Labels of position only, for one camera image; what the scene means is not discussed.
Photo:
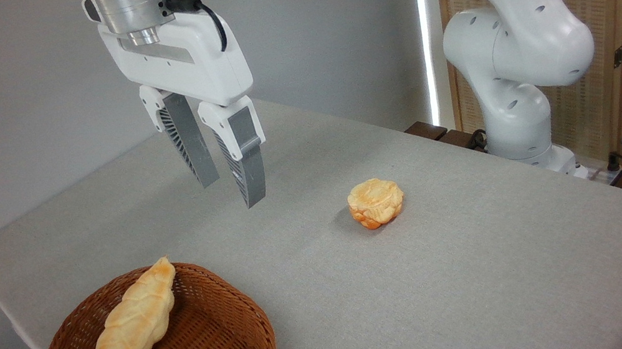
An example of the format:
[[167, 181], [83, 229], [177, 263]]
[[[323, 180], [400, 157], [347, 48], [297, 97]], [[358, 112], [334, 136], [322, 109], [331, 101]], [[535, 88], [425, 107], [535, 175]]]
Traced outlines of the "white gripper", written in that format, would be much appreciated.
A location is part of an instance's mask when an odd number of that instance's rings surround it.
[[203, 13], [175, 15], [157, 27], [154, 44], [133, 45], [102, 24], [97, 31], [120, 71], [140, 83], [140, 100], [153, 125], [169, 136], [200, 184], [210, 186], [219, 173], [185, 96], [204, 101], [198, 105], [199, 117], [212, 129], [246, 206], [262, 200], [266, 177], [261, 145], [267, 138], [252, 99], [244, 96], [253, 79], [231, 30], [226, 28], [225, 51], [213, 19]]

